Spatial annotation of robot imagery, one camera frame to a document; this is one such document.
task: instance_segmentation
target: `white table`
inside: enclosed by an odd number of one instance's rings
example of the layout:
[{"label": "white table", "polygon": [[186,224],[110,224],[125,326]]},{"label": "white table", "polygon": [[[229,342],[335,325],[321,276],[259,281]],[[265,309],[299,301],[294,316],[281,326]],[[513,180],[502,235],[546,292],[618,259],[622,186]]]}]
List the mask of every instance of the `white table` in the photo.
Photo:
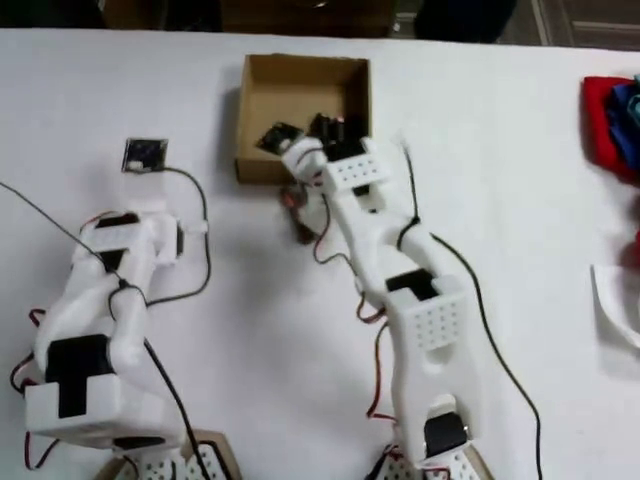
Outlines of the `white table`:
[{"label": "white table", "polygon": [[[213,280],[196,299],[154,309],[149,331],[193,423],[225,432],[249,479],[362,478],[391,438],[384,422],[365,419],[377,329],[354,317],[348,270],[318,267],[293,243],[273,188],[234,181],[243,57],[270,52],[371,58],[374,136],[389,152],[391,140],[407,139],[423,219],[479,272],[497,341],[540,409],[546,478],[627,478],[637,470],[640,363],[599,334],[589,273],[592,262],[615,262],[632,238],[637,195],[585,160],[579,85],[589,74],[636,73],[640,53],[0,31],[3,181],[75,228],[117,206],[124,141],[149,136],[168,138],[168,163],[204,185]],[[409,208],[402,163],[397,172]],[[198,218],[191,187],[175,182],[176,209]],[[73,245],[1,195],[0,366],[8,374],[33,340],[26,313],[60,294]],[[340,246],[332,233],[327,247]],[[187,243],[156,292],[187,289],[202,272],[198,244]],[[478,449],[497,478],[533,479],[531,412],[475,314],[469,332],[486,386]],[[388,339],[383,346],[388,384]],[[193,372],[198,383],[187,380]],[[3,477],[31,478],[22,467],[23,411],[5,384]],[[63,447],[42,478],[87,478],[105,458]]]}]

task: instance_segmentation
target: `cardboard box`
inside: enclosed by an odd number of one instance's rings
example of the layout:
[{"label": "cardboard box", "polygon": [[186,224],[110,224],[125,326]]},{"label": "cardboard box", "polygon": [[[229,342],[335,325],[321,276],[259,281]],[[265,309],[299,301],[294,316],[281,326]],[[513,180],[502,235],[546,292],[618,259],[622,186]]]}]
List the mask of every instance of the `cardboard box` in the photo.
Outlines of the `cardboard box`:
[{"label": "cardboard box", "polygon": [[371,135],[369,61],[350,58],[249,55],[245,59],[237,130],[240,183],[283,184],[291,176],[258,140],[276,122],[305,132],[318,113],[359,117]]}]

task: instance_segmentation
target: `white robot part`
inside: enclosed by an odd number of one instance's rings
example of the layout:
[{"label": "white robot part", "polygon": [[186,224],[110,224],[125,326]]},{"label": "white robot part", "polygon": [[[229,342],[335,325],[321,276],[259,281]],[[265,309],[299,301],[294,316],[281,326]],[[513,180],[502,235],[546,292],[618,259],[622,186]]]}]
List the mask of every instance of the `white robot part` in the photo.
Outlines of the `white robot part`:
[{"label": "white robot part", "polygon": [[284,152],[282,162],[296,180],[313,185],[319,180],[327,157],[322,154],[320,140],[302,137]]},{"label": "white robot part", "polygon": [[[148,388],[142,361],[151,277],[177,260],[181,235],[177,219],[155,208],[83,228],[80,239],[102,261],[77,246],[64,293],[38,330],[34,354],[46,383],[26,390],[31,432],[126,452],[182,444],[179,411]],[[140,290],[122,289],[109,302],[120,279]]]},{"label": "white robot part", "polygon": [[[444,273],[440,249],[421,224],[406,232],[401,245],[401,253],[417,268],[385,275],[380,251],[395,245],[411,220],[397,214],[399,195],[389,169],[371,139],[362,139],[361,153],[331,162],[321,149],[310,148],[312,140],[305,137],[291,146],[283,157],[285,165],[303,183],[321,177],[309,195],[326,197],[347,242],[358,285],[372,306],[386,308],[395,355],[397,430],[405,456],[416,468],[424,467],[466,448],[470,432],[480,434],[482,395],[464,335],[467,293]],[[309,153],[295,160],[299,152]],[[446,437],[453,430],[456,440],[451,442]]]}]

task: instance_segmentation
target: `bracket with holes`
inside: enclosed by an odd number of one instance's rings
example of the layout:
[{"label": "bracket with holes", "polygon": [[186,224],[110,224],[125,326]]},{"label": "bracket with holes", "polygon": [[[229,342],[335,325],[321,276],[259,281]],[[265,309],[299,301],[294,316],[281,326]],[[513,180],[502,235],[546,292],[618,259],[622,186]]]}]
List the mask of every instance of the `bracket with holes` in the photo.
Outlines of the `bracket with holes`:
[{"label": "bracket with holes", "polygon": [[327,193],[352,190],[389,176],[385,166],[374,155],[364,154],[329,163],[323,173]]},{"label": "bracket with holes", "polygon": [[426,307],[410,313],[420,349],[428,352],[458,340],[464,318],[462,296],[436,298],[427,302]]},{"label": "bracket with holes", "polygon": [[[209,478],[212,480],[232,480],[221,466],[216,451],[210,445],[198,447],[204,464],[207,467]],[[164,458],[150,459],[143,457],[134,459],[138,468],[139,477],[130,464],[125,464],[113,480],[202,480],[202,472],[195,456],[188,461],[179,454],[173,454]]]},{"label": "bracket with holes", "polygon": [[[440,467],[448,468],[450,476],[445,471],[436,471]],[[493,480],[473,447],[441,457],[438,464],[433,465],[433,470],[416,470],[403,457],[387,455],[375,480]]]}]

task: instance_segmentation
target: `white plastic piece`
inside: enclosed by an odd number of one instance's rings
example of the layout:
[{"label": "white plastic piece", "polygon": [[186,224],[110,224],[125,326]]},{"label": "white plastic piece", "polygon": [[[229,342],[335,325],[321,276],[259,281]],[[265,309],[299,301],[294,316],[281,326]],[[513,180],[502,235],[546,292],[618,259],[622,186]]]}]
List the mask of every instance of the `white plastic piece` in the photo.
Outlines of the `white plastic piece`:
[{"label": "white plastic piece", "polygon": [[640,332],[631,326],[640,320],[640,274],[618,266],[594,265],[592,269],[605,317],[630,345],[640,348]]},{"label": "white plastic piece", "polygon": [[282,156],[282,162],[294,178],[306,184],[313,184],[317,174],[327,164],[322,152],[322,142],[317,138],[303,137],[294,143]]},{"label": "white plastic piece", "polygon": [[113,439],[128,436],[162,437],[155,448],[179,446],[184,426],[175,404],[125,382],[115,374],[87,379],[87,412],[58,417],[58,384],[26,389],[27,430],[92,448],[112,448]]},{"label": "white plastic piece", "polygon": [[209,231],[209,224],[204,220],[201,222],[181,223],[180,226],[185,233],[204,234]]},{"label": "white plastic piece", "polygon": [[[429,468],[448,468],[451,476],[447,478],[445,472],[430,472]],[[426,471],[418,470],[403,457],[397,458],[387,455],[376,480],[484,480],[481,473],[473,468],[464,452],[440,458],[432,462]]]},{"label": "white plastic piece", "polygon": [[[202,456],[209,478],[215,480],[229,480],[220,464],[220,458],[215,450],[206,444],[198,446],[198,451]],[[195,455],[192,455],[187,461],[174,453],[163,457],[156,455],[145,455],[142,458],[133,459],[140,474],[136,478],[134,468],[125,464],[118,472],[114,480],[201,480],[203,479],[202,471],[198,465]]]}]

